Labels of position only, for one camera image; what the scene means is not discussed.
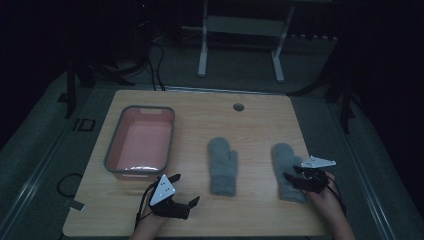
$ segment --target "pink tray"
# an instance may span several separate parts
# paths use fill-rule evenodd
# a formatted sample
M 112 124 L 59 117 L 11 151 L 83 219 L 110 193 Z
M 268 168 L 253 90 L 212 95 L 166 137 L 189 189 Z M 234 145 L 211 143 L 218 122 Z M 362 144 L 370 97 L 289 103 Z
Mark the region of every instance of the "pink tray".
M 174 130 L 169 107 L 129 106 L 122 111 L 104 161 L 121 180 L 152 179 L 164 173 Z

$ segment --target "metal stand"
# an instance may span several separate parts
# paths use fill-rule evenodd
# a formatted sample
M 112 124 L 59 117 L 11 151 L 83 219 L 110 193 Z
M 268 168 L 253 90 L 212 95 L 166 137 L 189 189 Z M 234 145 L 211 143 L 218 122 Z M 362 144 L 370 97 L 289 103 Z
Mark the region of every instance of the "metal stand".
M 199 77 L 206 76 L 206 65 L 208 58 L 208 32 L 224 32 L 234 34 L 251 34 L 261 36 L 278 37 L 278 45 L 271 52 L 272 62 L 274 64 L 275 78 L 277 82 L 284 82 L 283 70 L 280 62 L 280 54 L 283 48 L 284 40 L 290 26 L 294 13 L 294 7 L 291 7 L 285 21 L 223 17 L 208 14 L 208 0 L 203 1 L 203 31 L 202 31 L 202 49 L 200 51 Z

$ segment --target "dark background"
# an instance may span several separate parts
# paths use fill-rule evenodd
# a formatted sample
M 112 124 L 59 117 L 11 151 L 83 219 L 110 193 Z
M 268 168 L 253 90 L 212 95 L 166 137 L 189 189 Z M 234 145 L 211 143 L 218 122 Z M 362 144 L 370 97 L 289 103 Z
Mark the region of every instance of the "dark background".
M 90 87 L 94 79 L 80 56 L 114 66 L 113 53 L 122 50 L 121 36 L 127 36 L 134 24 L 155 19 L 176 41 L 182 25 L 201 26 L 202 1 L 142 3 L 148 8 L 140 8 L 140 2 L 130 0 L 1 1 L 0 147 L 20 126 L 47 86 L 65 71 L 67 56 L 77 60 L 81 83 Z M 420 186 L 424 180 L 423 3 L 295 3 L 290 33 L 339 38 L 326 71 L 353 79 L 353 92 L 359 96 L 363 111 L 373 122 L 411 198 L 424 215 L 424 188 Z M 214 10 L 232 11 L 219 7 Z M 263 14 L 272 17 L 274 13 Z

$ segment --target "dark floor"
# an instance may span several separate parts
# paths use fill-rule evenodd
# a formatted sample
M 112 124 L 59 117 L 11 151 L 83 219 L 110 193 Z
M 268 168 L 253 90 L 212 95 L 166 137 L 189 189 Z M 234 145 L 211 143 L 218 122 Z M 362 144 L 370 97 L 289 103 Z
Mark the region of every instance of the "dark floor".
M 172 45 L 167 36 L 155 39 L 164 50 L 160 75 L 168 91 L 286 94 L 317 79 L 335 44 L 325 39 L 288 39 L 281 57 L 286 82 L 279 84 L 266 45 L 260 49 L 229 48 L 212 42 L 207 75 L 198 78 L 199 36 L 197 31 L 187 31 L 187 44 L 180 46 Z M 161 56 L 161 49 L 153 47 L 155 68 Z M 61 236 L 61 228 L 69 209 L 62 206 L 67 197 L 57 192 L 58 182 L 69 173 L 84 172 L 114 92 L 122 88 L 152 89 L 150 77 L 149 68 L 141 69 L 126 76 L 136 86 L 125 87 L 97 76 L 94 89 L 77 89 L 77 109 L 70 119 L 64 119 L 66 105 L 57 102 L 66 91 L 65 75 L 52 83 L 0 153 L 0 186 L 4 193 L 0 216 L 7 221 L 2 222 L 2 233 L 10 239 L 66 238 Z M 292 101 L 308 151 L 338 161 L 329 170 L 338 176 L 357 238 L 421 239 L 422 218 L 370 120 L 352 103 L 355 118 L 349 120 L 350 134 L 345 134 L 339 124 L 340 101 L 326 103 L 323 96 L 327 88 L 325 85 L 292 97 Z M 96 120 L 93 132 L 75 131 L 78 118 Z M 79 180 L 73 179 L 67 191 L 75 192 L 78 184 Z M 26 194 L 27 201 L 19 199 L 20 194 Z

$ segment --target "tray rim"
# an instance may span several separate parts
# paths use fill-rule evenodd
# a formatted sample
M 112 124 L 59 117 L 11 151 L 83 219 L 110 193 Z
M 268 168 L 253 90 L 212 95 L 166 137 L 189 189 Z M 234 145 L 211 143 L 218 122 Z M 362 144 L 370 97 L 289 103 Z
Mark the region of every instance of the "tray rim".
M 124 113 L 128 109 L 131 109 L 131 108 L 166 109 L 166 110 L 170 110 L 172 112 L 173 118 L 172 118 L 172 121 L 171 121 L 171 134 L 170 134 L 170 137 L 169 137 L 169 144 L 168 144 L 168 149 L 167 149 L 166 161 L 165 161 L 164 166 L 162 168 L 158 169 L 158 170 L 149 170 L 149 171 L 145 171 L 145 170 L 116 170 L 116 169 L 111 169 L 107 166 L 109 153 L 110 153 L 110 150 L 112 148 L 112 144 L 115 140 L 116 134 L 118 132 L 118 127 L 121 124 Z M 114 174 L 155 175 L 155 174 L 160 174 L 160 173 L 164 172 L 166 170 L 166 168 L 168 167 L 168 163 L 169 163 L 169 156 L 170 156 L 170 152 L 171 152 L 171 144 L 172 144 L 172 139 L 173 139 L 173 136 L 174 136 L 174 123 L 175 123 L 175 111 L 171 107 L 168 107 L 168 106 L 145 106 L 145 105 L 129 105 L 129 106 L 126 106 L 125 108 L 122 109 L 121 114 L 120 114 L 119 119 L 118 119 L 118 122 L 115 126 L 115 129 L 113 130 L 113 135 L 112 135 L 112 138 L 109 142 L 109 146 L 107 148 L 105 158 L 103 160 L 103 166 L 106 168 L 106 170 L 108 172 L 111 172 L 111 173 L 114 173 Z

